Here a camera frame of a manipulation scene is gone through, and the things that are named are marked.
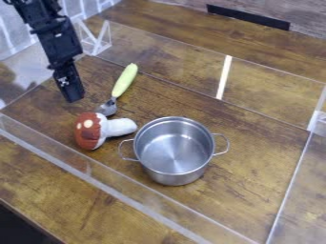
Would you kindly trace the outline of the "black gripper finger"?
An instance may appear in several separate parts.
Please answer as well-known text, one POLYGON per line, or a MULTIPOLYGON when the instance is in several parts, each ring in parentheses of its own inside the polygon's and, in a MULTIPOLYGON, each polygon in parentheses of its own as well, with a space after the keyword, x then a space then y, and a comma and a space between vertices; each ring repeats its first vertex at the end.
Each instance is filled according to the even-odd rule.
POLYGON ((79 77, 77 69, 75 64, 71 63, 68 66, 68 99, 75 102, 84 98, 84 87, 79 77))
POLYGON ((65 100, 71 103, 72 99, 68 91, 71 83, 71 67, 63 66, 59 69, 56 69, 53 71, 53 78, 65 100))

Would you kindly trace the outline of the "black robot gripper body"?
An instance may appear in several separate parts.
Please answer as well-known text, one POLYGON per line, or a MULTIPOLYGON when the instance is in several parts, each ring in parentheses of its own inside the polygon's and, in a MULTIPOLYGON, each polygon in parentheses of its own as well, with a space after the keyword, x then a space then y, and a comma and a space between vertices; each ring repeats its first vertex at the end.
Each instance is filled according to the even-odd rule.
POLYGON ((59 0, 4 0, 31 28, 49 62, 51 70, 75 67, 73 57, 83 53, 69 18, 60 14, 59 0))

